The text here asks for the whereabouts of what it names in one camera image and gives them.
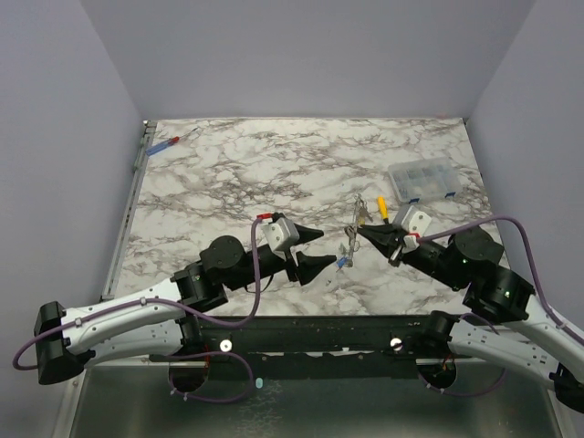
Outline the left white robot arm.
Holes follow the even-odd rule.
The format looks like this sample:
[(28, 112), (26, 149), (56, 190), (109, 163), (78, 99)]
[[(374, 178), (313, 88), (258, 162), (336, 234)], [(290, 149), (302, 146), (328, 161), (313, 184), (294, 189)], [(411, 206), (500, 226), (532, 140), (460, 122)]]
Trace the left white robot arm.
[(195, 358), (202, 339), (198, 320), (227, 303), (228, 291), (255, 286), (283, 272), (304, 286), (332, 265), (333, 255), (310, 256), (293, 250), (323, 232), (295, 224), (283, 214), (264, 214), (251, 233), (262, 232), (264, 245), (245, 250), (232, 235), (215, 238), (197, 261), (171, 277), (125, 297), (81, 308), (57, 301), (40, 307), (34, 326), (37, 380), (52, 385), (78, 376), (101, 362), (140, 355)]

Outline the large grey metal keyring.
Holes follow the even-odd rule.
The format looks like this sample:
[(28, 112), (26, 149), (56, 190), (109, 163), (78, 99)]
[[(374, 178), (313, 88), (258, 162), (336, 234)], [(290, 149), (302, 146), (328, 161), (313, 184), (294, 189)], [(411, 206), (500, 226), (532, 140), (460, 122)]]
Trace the large grey metal keyring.
[(366, 222), (368, 219), (370, 219), (368, 207), (361, 194), (357, 193), (354, 198), (355, 202), (353, 206), (352, 222), (344, 228), (345, 235), (348, 238), (348, 245), (340, 245), (339, 247), (340, 258), (343, 256), (350, 257), (353, 259), (353, 264), (354, 256), (360, 249), (357, 233), (357, 229), (361, 226), (359, 225), (359, 218), (364, 216), (366, 218)]

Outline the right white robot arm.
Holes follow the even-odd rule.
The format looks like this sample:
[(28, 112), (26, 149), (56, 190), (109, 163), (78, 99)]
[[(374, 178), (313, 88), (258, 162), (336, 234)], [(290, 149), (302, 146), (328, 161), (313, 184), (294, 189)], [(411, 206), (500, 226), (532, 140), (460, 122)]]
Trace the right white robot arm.
[(479, 226), (448, 233), (446, 246), (408, 235), (396, 225), (363, 225), (367, 239), (392, 266), (413, 267), (452, 290), (464, 290), (463, 304), (477, 327), (465, 316), (435, 310), (417, 336), (428, 356), (445, 351), (486, 360), (523, 373), (552, 390), (559, 402), (583, 410), (583, 332), (561, 317), (533, 286), (501, 266), (504, 248)]

